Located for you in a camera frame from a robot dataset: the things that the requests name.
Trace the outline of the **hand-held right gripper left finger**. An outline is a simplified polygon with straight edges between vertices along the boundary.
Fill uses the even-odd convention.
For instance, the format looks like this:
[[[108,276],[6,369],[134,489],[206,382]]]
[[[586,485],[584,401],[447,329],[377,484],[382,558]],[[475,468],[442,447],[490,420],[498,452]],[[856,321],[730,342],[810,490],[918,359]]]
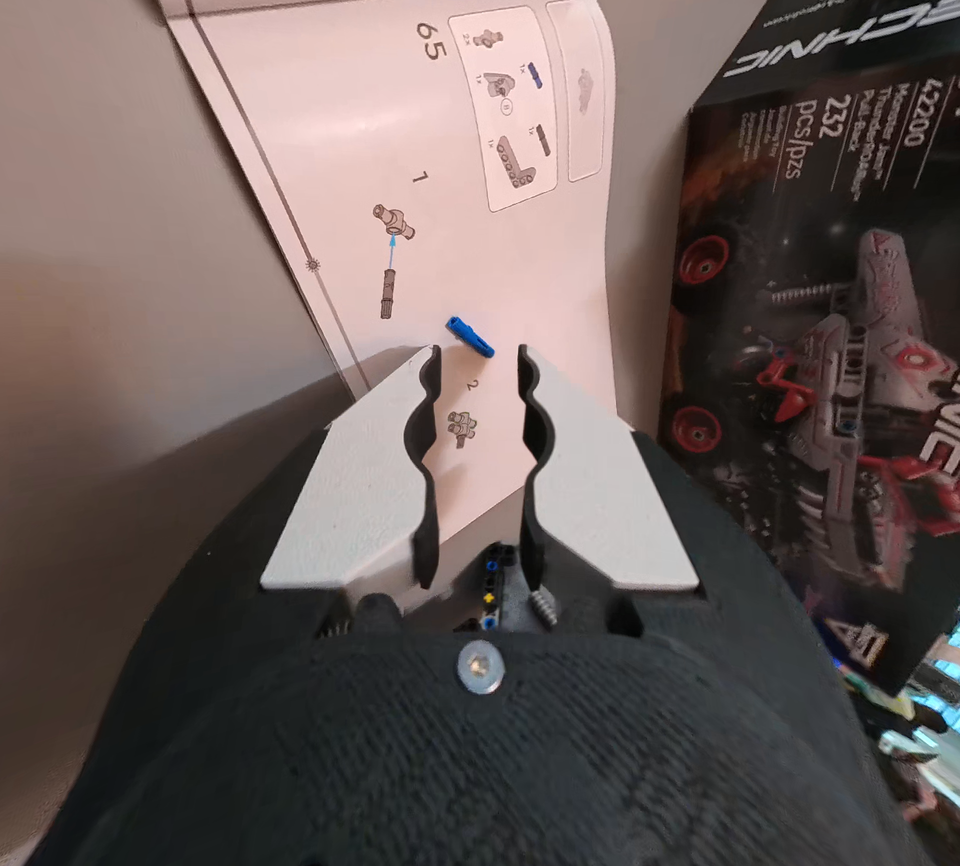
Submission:
[[[442,351],[420,349],[327,428],[260,577],[264,590],[428,589],[440,559],[435,482]]]

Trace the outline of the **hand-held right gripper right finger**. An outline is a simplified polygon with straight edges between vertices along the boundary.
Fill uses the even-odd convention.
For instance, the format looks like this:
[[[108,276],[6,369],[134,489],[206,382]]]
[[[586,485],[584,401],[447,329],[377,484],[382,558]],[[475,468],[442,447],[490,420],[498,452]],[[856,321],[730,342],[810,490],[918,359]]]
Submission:
[[[517,353],[523,488],[519,551],[532,591],[558,583],[601,593],[687,594],[700,579],[630,426],[534,347]]]

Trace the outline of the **black toy brick assembly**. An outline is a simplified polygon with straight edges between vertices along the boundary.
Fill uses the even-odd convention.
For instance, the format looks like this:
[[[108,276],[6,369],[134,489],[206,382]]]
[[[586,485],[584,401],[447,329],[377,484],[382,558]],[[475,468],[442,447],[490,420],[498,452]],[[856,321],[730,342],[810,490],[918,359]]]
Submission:
[[[552,632],[559,605],[547,587],[532,589],[522,571],[520,548],[496,541],[474,563],[466,597],[473,607],[453,632]]]

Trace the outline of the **blue toy brick pin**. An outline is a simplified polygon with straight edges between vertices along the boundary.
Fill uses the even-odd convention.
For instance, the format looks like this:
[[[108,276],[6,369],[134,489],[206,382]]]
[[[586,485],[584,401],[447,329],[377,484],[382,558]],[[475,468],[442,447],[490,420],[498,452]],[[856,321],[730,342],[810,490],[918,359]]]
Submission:
[[[485,359],[496,355],[495,349],[487,343],[468,323],[459,317],[451,317],[445,328],[462,344]]]

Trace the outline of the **dark toy brick box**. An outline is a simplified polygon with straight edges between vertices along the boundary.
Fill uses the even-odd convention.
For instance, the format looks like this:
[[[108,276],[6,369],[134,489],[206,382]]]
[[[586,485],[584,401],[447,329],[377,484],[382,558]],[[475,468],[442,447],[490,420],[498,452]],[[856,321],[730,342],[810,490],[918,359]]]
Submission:
[[[958,610],[959,0],[768,0],[694,105],[658,439],[832,655]]]

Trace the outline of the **toy brick instruction booklet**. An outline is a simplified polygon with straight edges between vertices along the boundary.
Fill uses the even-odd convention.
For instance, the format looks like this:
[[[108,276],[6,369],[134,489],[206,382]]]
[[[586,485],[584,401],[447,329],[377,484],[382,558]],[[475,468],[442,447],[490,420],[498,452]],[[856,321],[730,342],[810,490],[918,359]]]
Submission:
[[[440,540],[532,466],[520,344],[616,407],[596,0],[157,1],[353,395],[441,348]]]

